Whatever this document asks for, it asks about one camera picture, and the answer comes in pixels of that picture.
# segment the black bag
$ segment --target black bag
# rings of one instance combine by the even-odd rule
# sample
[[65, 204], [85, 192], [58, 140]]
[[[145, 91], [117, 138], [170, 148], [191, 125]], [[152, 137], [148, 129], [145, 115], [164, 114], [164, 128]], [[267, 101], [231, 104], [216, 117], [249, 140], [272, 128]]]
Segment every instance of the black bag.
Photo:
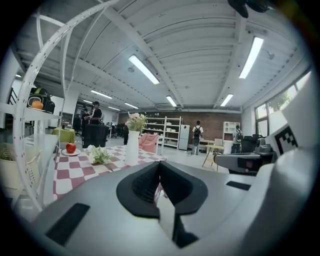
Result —
[[242, 140], [244, 139], [244, 136], [242, 135], [241, 130], [236, 130], [236, 132], [237, 132], [237, 135], [235, 137], [235, 140], [237, 142], [242, 142]]
[[200, 138], [200, 135], [201, 135], [200, 128], [201, 126], [199, 128], [195, 127], [194, 135], [193, 135], [195, 138]]

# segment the fluorescent ceiling light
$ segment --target fluorescent ceiling light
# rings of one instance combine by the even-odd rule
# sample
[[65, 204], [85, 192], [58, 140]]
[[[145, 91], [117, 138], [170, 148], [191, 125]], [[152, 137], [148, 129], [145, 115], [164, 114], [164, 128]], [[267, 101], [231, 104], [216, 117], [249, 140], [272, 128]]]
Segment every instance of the fluorescent ceiling light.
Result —
[[137, 58], [136, 55], [132, 55], [129, 58], [129, 61], [132, 62], [144, 75], [151, 80], [152, 83], [155, 85], [159, 84], [158, 78], [155, 77], [154, 74], [151, 73], [151, 71], [146, 67], [145, 64], [141, 62], [140, 59]]
[[174, 102], [174, 100], [171, 98], [171, 96], [167, 96], [166, 98], [168, 99], [168, 101], [170, 101], [172, 106], [174, 106], [174, 107], [177, 106], [177, 104]]
[[130, 106], [130, 107], [132, 107], [132, 108], [134, 108], [134, 109], [138, 109], [138, 107], [133, 106], [133, 105], [130, 105], [129, 103], [124, 103], [124, 104], [126, 104], [126, 105], [128, 105], [128, 106]]
[[101, 92], [98, 92], [98, 91], [95, 91], [95, 90], [91, 90], [91, 92], [94, 93], [94, 94], [98, 94], [98, 95], [101, 95], [101, 96], [103, 96], [103, 97], [112, 99], [112, 97], [110, 97], [110, 96], [108, 96], [108, 95], [105, 95], [105, 94], [103, 94], [103, 93], [101, 93]]
[[249, 57], [246, 60], [246, 63], [242, 69], [242, 72], [241, 72], [239, 78], [245, 79], [247, 77], [252, 66], [254, 65], [254, 63], [256, 61], [256, 58], [258, 57], [258, 54], [260, 52], [260, 49], [262, 47], [263, 42], [264, 42], [264, 40], [262, 38], [254, 37], [253, 43], [251, 46], [251, 50], [249, 53]]
[[111, 107], [111, 106], [108, 106], [109, 109], [113, 109], [113, 110], [118, 110], [118, 111], [121, 111], [120, 109], [117, 109], [117, 108], [114, 108], [114, 107]]
[[228, 96], [225, 98], [225, 100], [222, 102], [220, 106], [224, 107], [225, 105], [227, 105], [227, 103], [231, 100], [233, 96], [234, 96], [233, 94], [228, 94]]

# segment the pink chair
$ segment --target pink chair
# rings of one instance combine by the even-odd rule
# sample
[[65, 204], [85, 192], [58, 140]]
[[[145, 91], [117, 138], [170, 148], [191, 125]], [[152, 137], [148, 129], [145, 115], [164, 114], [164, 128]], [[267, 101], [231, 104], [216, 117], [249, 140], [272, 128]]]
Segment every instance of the pink chair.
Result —
[[139, 138], [139, 149], [154, 153], [159, 135], [145, 133]]

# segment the white refrigerator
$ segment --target white refrigerator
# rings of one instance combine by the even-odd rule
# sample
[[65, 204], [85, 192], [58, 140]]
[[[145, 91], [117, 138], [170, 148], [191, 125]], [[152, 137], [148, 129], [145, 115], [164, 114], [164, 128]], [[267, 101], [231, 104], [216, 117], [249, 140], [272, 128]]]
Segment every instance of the white refrigerator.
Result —
[[179, 137], [179, 150], [188, 150], [190, 125], [181, 124]]

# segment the white vase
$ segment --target white vase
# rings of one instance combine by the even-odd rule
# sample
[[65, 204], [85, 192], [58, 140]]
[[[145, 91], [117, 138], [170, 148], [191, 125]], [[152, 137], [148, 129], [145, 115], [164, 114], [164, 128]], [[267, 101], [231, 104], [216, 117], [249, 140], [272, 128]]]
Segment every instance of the white vase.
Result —
[[138, 164], [139, 156], [139, 131], [129, 131], [128, 143], [125, 151], [125, 161], [127, 166], [135, 166]]

